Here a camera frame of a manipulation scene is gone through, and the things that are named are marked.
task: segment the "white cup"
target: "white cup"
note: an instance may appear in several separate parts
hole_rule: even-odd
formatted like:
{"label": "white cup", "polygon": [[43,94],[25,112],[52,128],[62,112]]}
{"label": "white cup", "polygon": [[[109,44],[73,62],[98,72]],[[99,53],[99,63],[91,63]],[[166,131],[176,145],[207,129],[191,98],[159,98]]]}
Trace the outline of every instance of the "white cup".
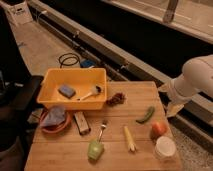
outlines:
{"label": "white cup", "polygon": [[157,158],[162,160],[171,159],[176,152],[174,141],[166,136],[161,136],[157,139],[155,145],[155,154]]}

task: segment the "tomato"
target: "tomato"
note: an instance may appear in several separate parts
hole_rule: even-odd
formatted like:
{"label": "tomato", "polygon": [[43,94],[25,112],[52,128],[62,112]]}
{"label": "tomato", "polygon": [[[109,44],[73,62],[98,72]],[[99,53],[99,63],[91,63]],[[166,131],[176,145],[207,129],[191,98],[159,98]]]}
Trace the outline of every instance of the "tomato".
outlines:
{"label": "tomato", "polygon": [[167,132],[167,125],[163,121],[152,123],[151,138],[158,138]]}

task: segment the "table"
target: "table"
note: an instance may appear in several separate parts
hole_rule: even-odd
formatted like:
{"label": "table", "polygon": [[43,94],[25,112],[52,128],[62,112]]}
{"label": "table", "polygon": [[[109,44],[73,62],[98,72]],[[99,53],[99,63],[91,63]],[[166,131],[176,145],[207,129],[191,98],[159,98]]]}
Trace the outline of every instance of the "table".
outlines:
{"label": "table", "polygon": [[[124,104],[114,107],[105,105],[102,110],[84,111],[91,127],[88,135],[80,136],[74,121],[60,134],[48,135],[36,129],[33,144],[25,166],[26,171],[140,171],[140,170],[181,170],[177,153],[170,161],[155,157],[154,143],[149,137],[153,121],[165,121],[164,109],[154,82],[108,82],[108,98],[122,92]],[[138,124],[149,106],[156,111],[145,124]],[[98,137],[103,118],[108,124],[102,136],[105,151],[97,163],[87,158],[89,141]],[[123,126],[127,125],[139,147],[136,153],[127,150]],[[166,133],[173,138],[171,130]]]}

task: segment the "sponge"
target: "sponge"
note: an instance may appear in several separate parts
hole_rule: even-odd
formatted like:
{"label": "sponge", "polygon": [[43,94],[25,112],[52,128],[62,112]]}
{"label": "sponge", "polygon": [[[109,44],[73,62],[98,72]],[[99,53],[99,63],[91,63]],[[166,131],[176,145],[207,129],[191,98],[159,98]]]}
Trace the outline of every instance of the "sponge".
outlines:
{"label": "sponge", "polygon": [[75,95],[75,90],[67,85],[61,85],[58,89],[58,92],[67,98],[71,98]]}

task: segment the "metal fork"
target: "metal fork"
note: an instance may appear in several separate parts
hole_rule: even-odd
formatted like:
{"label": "metal fork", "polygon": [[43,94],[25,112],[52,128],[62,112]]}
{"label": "metal fork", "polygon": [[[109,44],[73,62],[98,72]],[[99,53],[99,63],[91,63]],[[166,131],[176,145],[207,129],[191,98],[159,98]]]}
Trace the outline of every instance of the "metal fork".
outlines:
{"label": "metal fork", "polygon": [[103,131],[106,129],[107,123],[108,123],[108,121],[107,121],[106,119],[104,119],[104,120],[102,121],[102,124],[101,124],[101,132],[100,132],[99,137],[98,137],[98,141],[99,141],[99,142],[101,141],[101,137],[102,137]]}

